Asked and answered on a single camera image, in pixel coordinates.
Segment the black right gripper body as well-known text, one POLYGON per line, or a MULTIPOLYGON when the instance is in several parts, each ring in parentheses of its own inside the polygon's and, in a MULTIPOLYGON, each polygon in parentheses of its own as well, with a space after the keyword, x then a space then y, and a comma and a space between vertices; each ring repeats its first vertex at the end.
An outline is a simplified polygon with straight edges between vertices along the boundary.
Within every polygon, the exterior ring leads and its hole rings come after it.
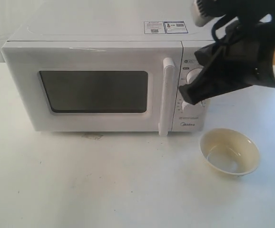
POLYGON ((213 53, 213 90, 233 92, 250 86, 275 88, 273 56, 275 25, 259 23, 244 31, 238 24, 227 26, 213 53))

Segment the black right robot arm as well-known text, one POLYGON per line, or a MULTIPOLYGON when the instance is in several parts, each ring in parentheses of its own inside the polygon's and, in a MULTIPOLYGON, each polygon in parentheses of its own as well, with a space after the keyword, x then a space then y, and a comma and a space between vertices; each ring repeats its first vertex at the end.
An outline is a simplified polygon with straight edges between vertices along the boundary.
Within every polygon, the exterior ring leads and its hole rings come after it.
POLYGON ((203 67, 179 92, 192 105, 250 86, 275 88, 275 0, 196 0, 194 22, 213 44, 195 52, 203 67))

